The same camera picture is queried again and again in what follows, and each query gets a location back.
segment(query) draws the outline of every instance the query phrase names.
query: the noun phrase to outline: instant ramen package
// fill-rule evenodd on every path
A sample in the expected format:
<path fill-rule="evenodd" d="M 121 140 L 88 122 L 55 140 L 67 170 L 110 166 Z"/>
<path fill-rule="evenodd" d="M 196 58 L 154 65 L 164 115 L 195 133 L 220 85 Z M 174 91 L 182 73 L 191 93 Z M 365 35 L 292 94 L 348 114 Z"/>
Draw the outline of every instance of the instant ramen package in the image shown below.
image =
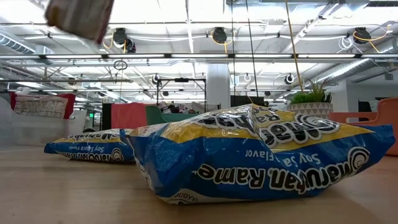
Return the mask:
<path fill-rule="evenodd" d="M 128 163 L 134 162 L 132 149 L 123 138 L 129 129 L 110 129 L 69 136 L 48 143 L 45 153 L 60 154 L 80 161 Z"/>
<path fill-rule="evenodd" d="M 137 128 L 149 187 L 173 204 L 316 196 L 380 161 L 392 126 L 362 128 L 256 105 Z"/>

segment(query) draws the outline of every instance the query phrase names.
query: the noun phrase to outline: maruchan ramen package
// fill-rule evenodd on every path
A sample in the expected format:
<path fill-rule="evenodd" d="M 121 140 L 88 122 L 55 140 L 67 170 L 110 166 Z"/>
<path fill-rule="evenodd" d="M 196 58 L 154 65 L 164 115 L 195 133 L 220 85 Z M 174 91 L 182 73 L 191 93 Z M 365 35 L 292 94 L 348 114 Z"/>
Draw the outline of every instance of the maruchan ramen package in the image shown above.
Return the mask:
<path fill-rule="evenodd" d="M 132 149 L 123 138 L 128 129 L 110 129 L 69 136 L 48 143 L 45 153 L 60 154 L 80 161 L 129 163 L 134 162 Z"/>
<path fill-rule="evenodd" d="M 380 161 L 392 126 L 357 127 L 256 105 L 133 130 L 149 187 L 173 204 L 316 196 Z"/>

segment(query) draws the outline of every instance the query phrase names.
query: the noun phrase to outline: desk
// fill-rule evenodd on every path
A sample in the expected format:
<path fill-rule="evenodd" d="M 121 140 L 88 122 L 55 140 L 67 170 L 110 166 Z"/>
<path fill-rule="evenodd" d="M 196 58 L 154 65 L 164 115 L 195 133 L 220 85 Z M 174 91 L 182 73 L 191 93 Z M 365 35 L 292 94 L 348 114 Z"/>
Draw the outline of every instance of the desk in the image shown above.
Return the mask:
<path fill-rule="evenodd" d="M 398 158 L 385 157 L 319 197 L 177 206 L 136 166 L 69 161 L 41 147 L 0 149 L 1 223 L 397 223 Z"/>

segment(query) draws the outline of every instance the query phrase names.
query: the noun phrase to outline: white planter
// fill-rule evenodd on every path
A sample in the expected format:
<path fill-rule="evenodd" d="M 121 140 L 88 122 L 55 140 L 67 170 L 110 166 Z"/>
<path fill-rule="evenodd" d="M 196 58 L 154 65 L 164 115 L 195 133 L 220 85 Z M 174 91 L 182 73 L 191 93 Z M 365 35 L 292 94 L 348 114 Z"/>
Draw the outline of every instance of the white planter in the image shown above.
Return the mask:
<path fill-rule="evenodd" d="M 329 119 L 329 113 L 333 112 L 333 105 L 331 103 L 297 103 L 288 105 L 287 109 L 295 113 Z"/>

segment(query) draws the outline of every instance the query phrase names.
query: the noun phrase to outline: red chair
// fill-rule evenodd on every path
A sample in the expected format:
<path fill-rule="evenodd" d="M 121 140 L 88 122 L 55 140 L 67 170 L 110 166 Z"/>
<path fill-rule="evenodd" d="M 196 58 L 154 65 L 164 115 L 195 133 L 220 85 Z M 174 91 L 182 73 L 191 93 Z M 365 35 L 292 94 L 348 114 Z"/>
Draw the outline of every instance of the red chair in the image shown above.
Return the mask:
<path fill-rule="evenodd" d="M 394 137 L 398 139 L 398 98 L 388 98 L 381 100 L 377 105 L 377 112 L 363 113 L 330 113 L 329 119 L 339 123 L 347 123 L 347 118 L 367 118 L 369 121 L 353 122 L 348 124 L 377 126 L 383 124 L 392 124 Z M 387 151 L 386 155 L 398 156 L 398 143 Z"/>

